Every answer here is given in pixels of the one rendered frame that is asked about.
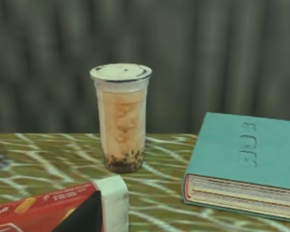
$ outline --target table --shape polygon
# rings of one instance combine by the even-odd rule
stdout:
[[[148,135],[145,162],[123,174],[130,232],[290,232],[290,223],[184,205],[180,185],[197,136]],[[114,175],[97,134],[0,134],[12,161],[0,170],[0,204]]]

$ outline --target white lid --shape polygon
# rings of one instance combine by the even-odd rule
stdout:
[[[106,64],[90,70],[91,78],[110,82],[136,81],[150,77],[152,71],[149,67],[138,64]]]

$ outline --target gray background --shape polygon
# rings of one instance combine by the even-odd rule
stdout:
[[[0,132],[98,132],[92,67],[153,69],[148,132],[290,119],[290,0],[0,0]]]

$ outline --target teal book cover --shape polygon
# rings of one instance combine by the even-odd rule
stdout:
[[[202,205],[185,199],[189,174],[290,189],[290,121],[207,113],[182,184]]]

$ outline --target bubble tea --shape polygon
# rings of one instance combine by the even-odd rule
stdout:
[[[96,87],[105,167],[115,173],[142,166],[145,146],[146,95],[150,68],[108,64],[90,71]]]

